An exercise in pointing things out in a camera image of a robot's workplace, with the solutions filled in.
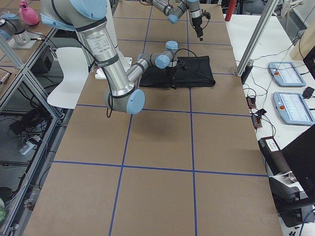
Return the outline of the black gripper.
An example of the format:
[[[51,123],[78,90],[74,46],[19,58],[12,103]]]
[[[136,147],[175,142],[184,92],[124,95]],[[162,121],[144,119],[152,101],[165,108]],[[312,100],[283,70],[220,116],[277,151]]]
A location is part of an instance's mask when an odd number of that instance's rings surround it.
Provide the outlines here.
[[[177,67],[173,66],[173,67],[166,67],[166,76],[169,79],[170,83],[171,83],[171,88],[172,89],[177,89],[177,80],[175,78],[175,74],[177,72]]]
[[[201,27],[202,24],[202,17],[196,17],[196,18],[192,18],[192,26],[196,32],[197,38],[202,41],[203,40],[203,29]]]

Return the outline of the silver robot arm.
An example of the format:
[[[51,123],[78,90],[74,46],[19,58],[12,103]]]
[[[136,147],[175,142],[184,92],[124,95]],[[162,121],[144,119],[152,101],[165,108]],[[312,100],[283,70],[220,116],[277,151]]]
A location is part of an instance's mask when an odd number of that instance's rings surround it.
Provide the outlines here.
[[[87,50],[104,72],[109,88],[104,102],[109,109],[127,114],[139,113],[145,104],[145,94],[138,89],[138,80],[149,66],[165,69],[176,66],[178,43],[168,41],[162,53],[141,54],[138,62],[124,70],[119,54],[106,29],[105,0],[43,0],[41,19],[57,29],[73,30],[87,42]]]
[[[190,23],[196,32],[196,36],[203,41],[203,17],[208,20],[211,18],[209,12],[204,11],[200,7],[198,0],[181,0],[177,6],[172,6],[169,1],[165,0],[145,0],[145,3],[154,6],[167,16],[169,22],[175,24],[188,11]]]

